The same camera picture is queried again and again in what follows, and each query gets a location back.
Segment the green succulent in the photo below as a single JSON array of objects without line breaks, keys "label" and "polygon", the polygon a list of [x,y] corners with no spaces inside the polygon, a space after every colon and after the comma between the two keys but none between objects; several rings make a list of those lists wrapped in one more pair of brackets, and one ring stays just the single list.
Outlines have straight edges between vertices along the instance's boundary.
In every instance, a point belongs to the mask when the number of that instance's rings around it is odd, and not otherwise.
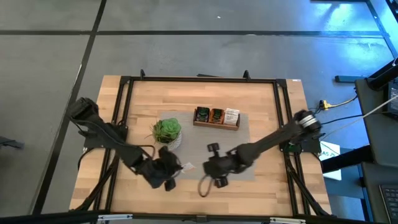
[{"label": "green succulent", "polygon": [[170,118],[156,122],[152,129],[152,135],[157,142],[168,144],[174,141],[181,131],[181,125],[177,119]]}]

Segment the wooden table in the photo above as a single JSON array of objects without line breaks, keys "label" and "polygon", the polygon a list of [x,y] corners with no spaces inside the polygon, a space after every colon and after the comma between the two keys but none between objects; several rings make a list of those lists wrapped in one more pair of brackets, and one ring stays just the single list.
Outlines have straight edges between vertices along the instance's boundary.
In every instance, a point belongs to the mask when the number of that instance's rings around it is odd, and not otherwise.
[{"label": "wooden table", "polygon": [[[105,76],[99,91],[99,115],[107,122],[111,121],[119,80],[119,76]],[[292,112],[307,109],[301,81],[287,80],[287,85]],[[279,95],[286,123],[282,89]],[[197,106],[236,108],[247,114],[251,142],[263,138],[279,126],[271,84],[135,81],[127,120],[127,142],[153,144],[154,140],[146,137],[151,134],[150,127],[159,120],[162,111],[192,112]],[[70,208],[79,206],[96,185],[103,155],[104,149],[96,149],[82,160]],[[311,154],[302,154],[301,158],[306,186],[323,209],[331,212],[319,161]],[[291,216],[286,170],[283,155],[277,146],[261,154],[254,174],[255,181],[231,180],[227,187],[213,187],[207,198],[201,198],[197,192],[198,180],[180,179],[171,192],[166,192],[163,186],[152,189],[142,176],[134,175],[120,163],[111,211]],[[105,186],[101,208],[104,208],[107,189]],[[303,213],[297,186],[295,193],[298,209]]]}]

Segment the black desk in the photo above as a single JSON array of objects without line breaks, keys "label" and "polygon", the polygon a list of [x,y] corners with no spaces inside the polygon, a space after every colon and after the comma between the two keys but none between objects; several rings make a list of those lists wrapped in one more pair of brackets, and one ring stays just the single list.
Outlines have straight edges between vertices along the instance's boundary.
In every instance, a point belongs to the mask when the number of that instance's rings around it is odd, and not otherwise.
[{"label": "black desk", "polygon": [[[384,102],[383,91],[371,90],[366,80],[356,80],[355,87],[363,114]],[[322,161],[324,173],[361,162],[398,167],[398,121],[383,114],[373,114],[364,118],[364,123],[369,145]]]},{"label": "black desk", "polygon": [[379,186],[383,184],[398,184],[398,169],[368,162],[362,163],[361,167],[373,220],[375,222],[389,223]]}]

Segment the gray mat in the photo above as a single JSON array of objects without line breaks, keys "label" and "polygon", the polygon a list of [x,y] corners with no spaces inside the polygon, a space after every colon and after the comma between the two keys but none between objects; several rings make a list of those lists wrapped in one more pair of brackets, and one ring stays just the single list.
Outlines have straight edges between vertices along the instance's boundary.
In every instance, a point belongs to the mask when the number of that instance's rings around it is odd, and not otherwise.
[{"label": "gray mat", "polygon": [[[193,112],[164,111],[161,119],[177,118],[182,128],[182,142],[178,149],[173,152],[181,160],[182,164],[190,162],[196,168],[181,173],[177,179],[199,180],[203,177],[202,163],[213,156],[207,151],[207,145],[218,142],[220,145],[220,156],[234,147],[249,142],[249,118],[241,114],[241,122],[237,131],[216,128],[194,126],[192,124]],[[229,180],[254,180],[254,166],[251,166],[243,174],[230,174]]]}]

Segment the plant pot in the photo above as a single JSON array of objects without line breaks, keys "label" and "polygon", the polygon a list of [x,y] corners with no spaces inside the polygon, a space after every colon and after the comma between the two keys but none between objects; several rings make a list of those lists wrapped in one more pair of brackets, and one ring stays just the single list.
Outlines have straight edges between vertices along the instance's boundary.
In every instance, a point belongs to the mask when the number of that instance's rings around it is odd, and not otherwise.
[{"label": "plant pot", "polygon": [[180,131],[180,133],[178,134],[177,138],[174,139],[174,141],[170,143],[161,143],[161,142],[158,143],[163,146],[167,146],[170,151],[173,151],[174,149],[178,148],[181,145],[181,140],[182,140],[182,132]]}]

